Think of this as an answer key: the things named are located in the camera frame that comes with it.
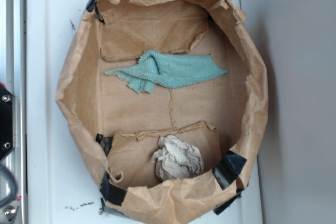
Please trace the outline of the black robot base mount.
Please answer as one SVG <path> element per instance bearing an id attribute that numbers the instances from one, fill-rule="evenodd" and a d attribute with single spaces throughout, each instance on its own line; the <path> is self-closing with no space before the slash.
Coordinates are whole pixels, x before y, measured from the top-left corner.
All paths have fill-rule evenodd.
<path id="1" fill-rule="evenodd" d="M 13 95 L 1 83 L 0 103 L 1 161 L 12 151 L 13 144 Z"/>

